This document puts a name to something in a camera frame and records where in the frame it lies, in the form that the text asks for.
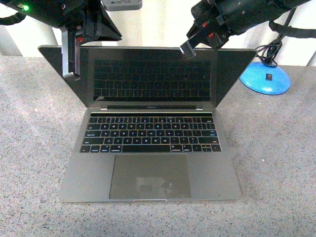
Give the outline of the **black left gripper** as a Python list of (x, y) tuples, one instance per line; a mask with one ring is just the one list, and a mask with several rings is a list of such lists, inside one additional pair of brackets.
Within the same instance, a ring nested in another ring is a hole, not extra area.
[(65, 80), (79, 80), (79, 45), (120, 41), (122, 35), (100, 0), (65, 0), (61, 8), (62, 75)]

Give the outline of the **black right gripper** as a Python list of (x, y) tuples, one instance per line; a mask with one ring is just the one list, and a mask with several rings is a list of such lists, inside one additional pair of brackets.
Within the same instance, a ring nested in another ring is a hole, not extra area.
[(194, 48), (200, 43), (219, 49), (230, 36), (246, 32), (248, 8), (248, 0), (199, 1), (191, 8), (194, 23), (187, 33), (188, 40), (180, 46), (182, 54), (191, 59), (196, 56)]

